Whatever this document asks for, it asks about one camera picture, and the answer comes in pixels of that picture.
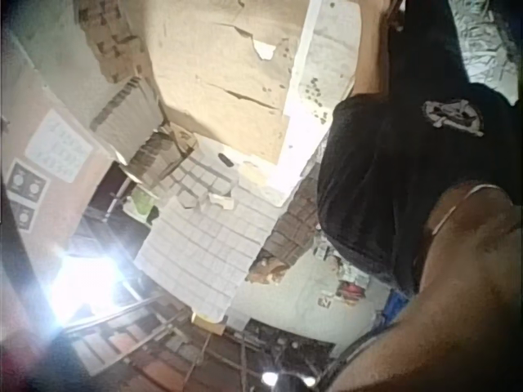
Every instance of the white paper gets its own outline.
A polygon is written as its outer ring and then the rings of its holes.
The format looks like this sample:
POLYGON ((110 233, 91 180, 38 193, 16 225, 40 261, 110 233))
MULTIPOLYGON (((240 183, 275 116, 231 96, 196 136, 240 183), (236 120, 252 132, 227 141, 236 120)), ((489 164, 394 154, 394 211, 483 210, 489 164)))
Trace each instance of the white paper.
POLYGON ((65 182, 73 182, 92 151, 55 111, 50 110, 35 132, 25 157, 65 182))

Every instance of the white wall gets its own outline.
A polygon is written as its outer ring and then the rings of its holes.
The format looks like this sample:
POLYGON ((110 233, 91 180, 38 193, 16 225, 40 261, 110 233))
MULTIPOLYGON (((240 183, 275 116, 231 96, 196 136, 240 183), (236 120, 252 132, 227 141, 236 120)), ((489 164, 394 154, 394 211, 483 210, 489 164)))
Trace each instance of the white wall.
POLYGON ((20 40, 45 83, 79 122, 89 122, 123 83, 109 83, 85 33, 74 21, 73 0, 20 0, 7 26, 20 40))
POLYGON ((356 306, 336 301, 329 309, 318 306, 321 292, 333 292, 336 287, 335 273, 309 251, 278 286, 243 283, 231 308, 272 327, 345 347, 369 329, 375 310, 385 305, 389 289, 372 281, 367 299, 356 306))

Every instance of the light bulb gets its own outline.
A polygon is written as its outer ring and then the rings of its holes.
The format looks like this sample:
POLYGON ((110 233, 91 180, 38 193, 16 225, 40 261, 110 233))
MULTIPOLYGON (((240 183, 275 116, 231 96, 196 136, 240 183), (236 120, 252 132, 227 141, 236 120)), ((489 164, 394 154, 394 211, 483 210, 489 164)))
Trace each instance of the light bulb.
POLYGON ((263 381, 265 385, 275 386, 276 382, 278 382, 278 374, 273 372, 265 372, 261 375, 261 381, 263 381))

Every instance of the brown wall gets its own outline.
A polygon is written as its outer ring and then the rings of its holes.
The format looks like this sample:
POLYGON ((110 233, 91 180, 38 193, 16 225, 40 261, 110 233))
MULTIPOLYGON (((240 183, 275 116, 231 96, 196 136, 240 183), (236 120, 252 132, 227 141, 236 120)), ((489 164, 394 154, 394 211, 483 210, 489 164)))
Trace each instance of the brown wall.
POLYGON ((60 252, 79 223, 91 196, 110 166, 110 159, 73 115, 46 89, 23 49, 9 33, 2 34, 2 115, 9 122, 2 133, 2 175, 7 177, 15 158, 47 176, 51 182, 40 205, 32 232, 22 239, 33 268, 44 287, 60 267, 60 252), (85 141, 93 146, 74 182, 63 180, 30 162, 24 151, 50 109, 54 109, 85 141))

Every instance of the blue object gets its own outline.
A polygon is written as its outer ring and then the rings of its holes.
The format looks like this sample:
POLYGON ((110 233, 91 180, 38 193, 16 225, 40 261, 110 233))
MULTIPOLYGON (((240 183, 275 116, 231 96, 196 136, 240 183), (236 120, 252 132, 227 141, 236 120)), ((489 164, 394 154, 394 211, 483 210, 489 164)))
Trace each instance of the blue object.
POLYGON ((409 298, 397 292, 396 290, 391 290, 389 297, 387 298, 387 303, 383 308, 382 316, 385 319, 384 324, 388 325, 396 318, 400 311, 409 303, 409 298))

